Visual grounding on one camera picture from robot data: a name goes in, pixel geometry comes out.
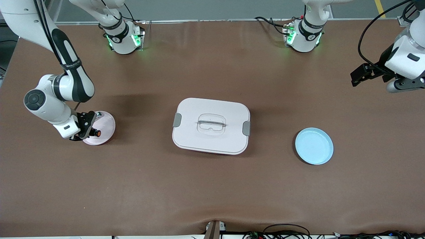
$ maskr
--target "blue plate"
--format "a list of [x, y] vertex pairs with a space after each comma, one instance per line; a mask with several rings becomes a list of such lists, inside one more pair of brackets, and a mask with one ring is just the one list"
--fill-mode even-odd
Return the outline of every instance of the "blue plate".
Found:
[[334, 144], [327, 133], [318, 128], [306, 128], [295, 139], [298, 155], [307, 163], [319, 165], [331, 159]]

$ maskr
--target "yellow stripe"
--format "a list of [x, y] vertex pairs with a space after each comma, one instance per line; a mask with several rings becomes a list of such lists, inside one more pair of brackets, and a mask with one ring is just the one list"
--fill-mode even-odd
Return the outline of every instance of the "yellow stripe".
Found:
[[379, 14], [384, 12], [384, 8], [382, 8], [381, 0], [375, 0], [376, 8], [378, 9]]

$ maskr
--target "pink plate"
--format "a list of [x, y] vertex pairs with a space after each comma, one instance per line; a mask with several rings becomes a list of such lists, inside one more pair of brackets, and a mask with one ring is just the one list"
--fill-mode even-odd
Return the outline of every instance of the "pink plate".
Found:
[[105, 111], [96, 111], [100, 112], [102, 115], [98, 116], [93, 123], [93, 128], [100, 130], [101, 134], [99, 137], [90, 136], [89, 138], [84, 139], [84, 143], [88, 145], [101, 145], [106, 143], [115, 132], [115, 119], [112, 114]]

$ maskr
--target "round plate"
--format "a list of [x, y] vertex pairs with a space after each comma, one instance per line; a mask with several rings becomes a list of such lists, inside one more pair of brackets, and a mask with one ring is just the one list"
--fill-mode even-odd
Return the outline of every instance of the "round plate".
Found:
[[334, 144], [327, 133], [318, 128], [306, 128], [295, 139], [298, 155], [307, 163], [319, 165], [331, 159]]
[[101, 117], [97, 117], [93, 123], [93, 128], [100, 130], [101, 134], [99, 137], [90, 136], [90, 138], [84, 139], [84, 143], [88, 145], [101, 145], [106, 143], [115, 132], [115, 119], [112, 114], [105, 111], [96, 111], [102, 113]]

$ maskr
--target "brown tabletop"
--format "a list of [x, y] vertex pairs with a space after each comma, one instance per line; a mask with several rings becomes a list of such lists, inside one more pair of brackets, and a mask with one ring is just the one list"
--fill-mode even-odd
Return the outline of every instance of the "brown tabletop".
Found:
[[[228, 230], [424, 231], [425, 91], [390, 94], [381, 78], [351, 86], [367, 23], [328, 22], [305, 54], [258, 22], [150, 25], [144, 51], [130, 55], [110, 51], [97, 26], [61, 26], [96, 86], [78, 111], [115, 116], [102, 146], [62, 139], [25, 109], [26, 92], [61, 68], [19, 40], [0, 89], [0, 236], [191, 234], [213, 219]], [[376, 61], [401, 30], [377, 21], [364, 54]], [[175, 146], [173, 117], [188, 97], [246, 105], [248, 148], [224, 156]], [[296, 156], [307, 127], [332, 138], [328, 163]]]

